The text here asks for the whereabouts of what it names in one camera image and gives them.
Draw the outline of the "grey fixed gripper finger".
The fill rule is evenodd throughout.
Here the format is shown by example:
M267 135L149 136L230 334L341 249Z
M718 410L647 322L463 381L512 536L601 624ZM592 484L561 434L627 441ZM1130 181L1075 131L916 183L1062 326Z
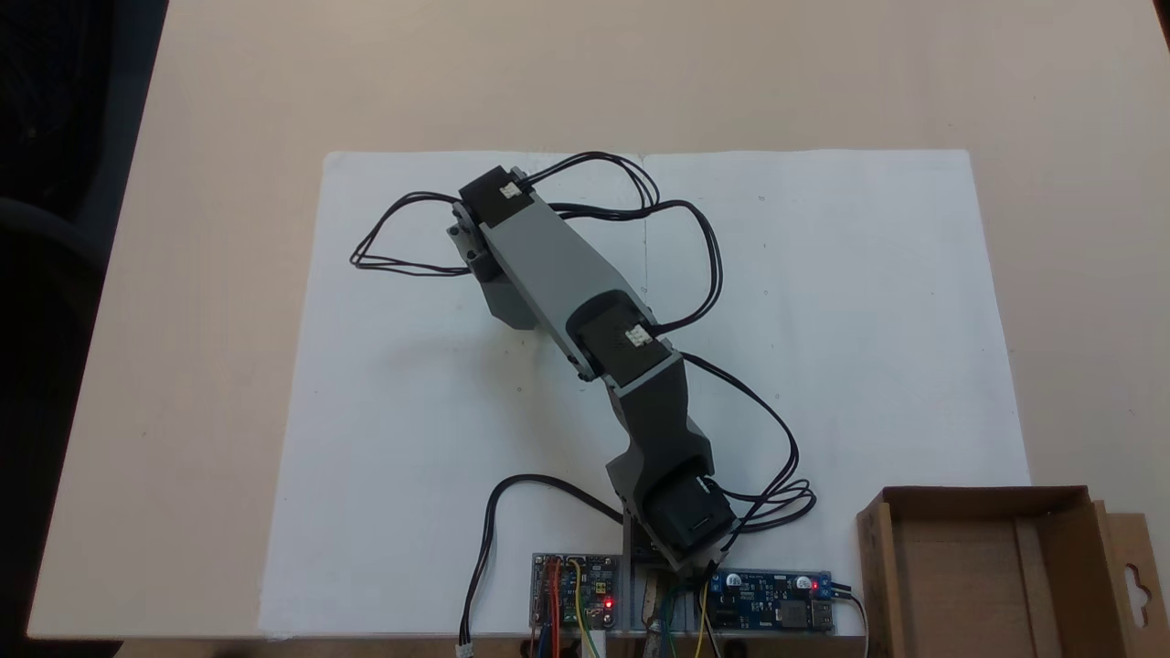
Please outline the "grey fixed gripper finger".
M493 267L493 273L480 280L486 306L493 317L522 333L548 328L548 317L541 307L541 283L535 270Z

